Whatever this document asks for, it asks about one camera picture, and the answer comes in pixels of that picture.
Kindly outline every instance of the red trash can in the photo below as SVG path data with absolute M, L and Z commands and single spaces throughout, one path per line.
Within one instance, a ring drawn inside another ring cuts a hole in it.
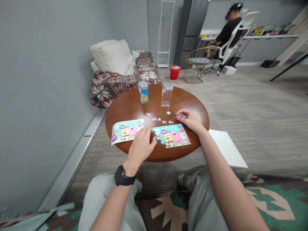
M 178 65 L 172 65 L 172 66 L 170 67 L 170 79 L 176 80 L 177 77 L 179 76 L 179 73 L 180 73 L 180 70 L 181 70 L 181 69 L 182 69 L 182 68 L 179 67 Z

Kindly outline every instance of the spongebob puzzle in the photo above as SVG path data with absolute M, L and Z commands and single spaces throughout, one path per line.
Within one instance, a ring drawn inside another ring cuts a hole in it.
M 145 127 L 143 119 L 115 123 L 112 127 L 111 145 L 133 140 L 138 131 Z
M 181 124 L 172 124 L 162 127 L 155 127 L 156 139 L 161 141 L 166 148 L 179 147 L 191 144 L 183 126 Z

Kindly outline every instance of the white metal rack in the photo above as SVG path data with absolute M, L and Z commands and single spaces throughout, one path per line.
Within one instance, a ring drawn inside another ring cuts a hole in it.
M 161 15 L 163 13 L 163 2 L 166 3 L 173 3 L 172 6 L 172 18 L 171 18 L 171 29 L 170 29 L 170 41 L 169 41 L 169 51 L 159 51 L 159 39 L 160 39 L 160 27 L 161 27 Z M 161 4 L 161 11 L 160 11 L 160 22 L 159 22 L 159 34 L 158 34 L 158 48 L 157 48 L 157 67 L 161 68 L 161 67 L 169 67 L 169 56 L 170 56 L 170 45 L 171 45 L 171 33 L 172 33 L 172 22 L 173 22 L 173 11 L 174 11 L 174 5 L 175 5 L 175 1 L 171 1 L 171 0 L 161 0 L 160 1 Z M 168 60 L 166 64 L 160 64 L 158 62 L 159 60 L 159 54 L 168 54 Z

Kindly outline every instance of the gray seat cushion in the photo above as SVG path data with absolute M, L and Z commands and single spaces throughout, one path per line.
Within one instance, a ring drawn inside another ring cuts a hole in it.
M 187 59 L 187 61 L 192 64 L 198 64 L 198 65 L 205 65 L 210 62 L 208 58 L 189 58 Z

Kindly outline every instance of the black smartwatch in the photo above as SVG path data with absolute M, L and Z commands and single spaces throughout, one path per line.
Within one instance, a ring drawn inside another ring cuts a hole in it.
M 120 165 L 115 172 L 115 184 L 118 185 L 132 185 L 134 184 L 136 176 L 125 176 L 123 165 Z

